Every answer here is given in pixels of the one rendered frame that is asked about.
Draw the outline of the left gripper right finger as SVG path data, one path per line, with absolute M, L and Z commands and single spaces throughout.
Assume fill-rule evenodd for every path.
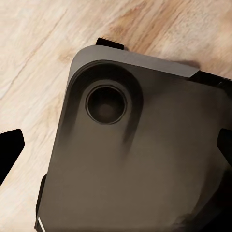
M 222 128 L 218 134 L 217 146 L 232 167 L 232 130 Z

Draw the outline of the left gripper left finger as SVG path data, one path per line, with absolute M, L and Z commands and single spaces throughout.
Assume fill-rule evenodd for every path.
M 25 147 L 21 129 L 0 134 L 0 186 Z

